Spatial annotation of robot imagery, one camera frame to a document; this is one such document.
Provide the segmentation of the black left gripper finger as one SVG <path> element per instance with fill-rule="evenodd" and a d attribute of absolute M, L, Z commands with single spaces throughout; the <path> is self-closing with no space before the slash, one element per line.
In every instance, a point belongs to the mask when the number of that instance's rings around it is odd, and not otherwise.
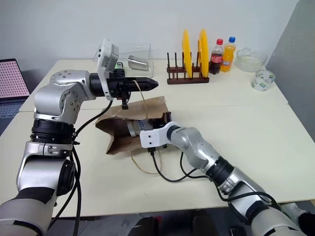
<path fill-rule="evenodd" d="M 135 77 L 135 81 L 140 86 L 158 86 L 158 82 L 147 77 Z"/>
<path fill-rule="evenodd" d="M 155 88 L 157 88 L 158 85 L 152 85 L 152 86 L 148 86 L 148 85 L 142 85 L 142 84 L 139 84 L 139 86 L 135 85 L 133 91 L 137 91 L 137 92 L 140 92 L 140 91 L 151 91 Z"/>

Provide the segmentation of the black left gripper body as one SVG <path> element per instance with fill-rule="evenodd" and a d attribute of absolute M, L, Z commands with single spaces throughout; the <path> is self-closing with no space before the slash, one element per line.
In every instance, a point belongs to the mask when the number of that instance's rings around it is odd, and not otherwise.
<path fill-rule="evenodd" d="M 133 80 L 126 78 L 124 69 L 114 69 L 107 79 L 110 95 L 117 100 L 122 101 L 122 109 L 127 110 L 127 101 L 130 99 L 131 92 L 134 89 Z"/>

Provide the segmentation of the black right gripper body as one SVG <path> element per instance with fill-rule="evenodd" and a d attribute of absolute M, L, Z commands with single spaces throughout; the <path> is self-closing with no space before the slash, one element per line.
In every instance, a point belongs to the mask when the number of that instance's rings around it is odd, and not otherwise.
<path fill-rule="evenodd" d="M 172 121 L 171 112 L 165 112 L 163 113 L 161 118 L 156 119 L 155 128 L 162 128 L 171 121 Z"/>

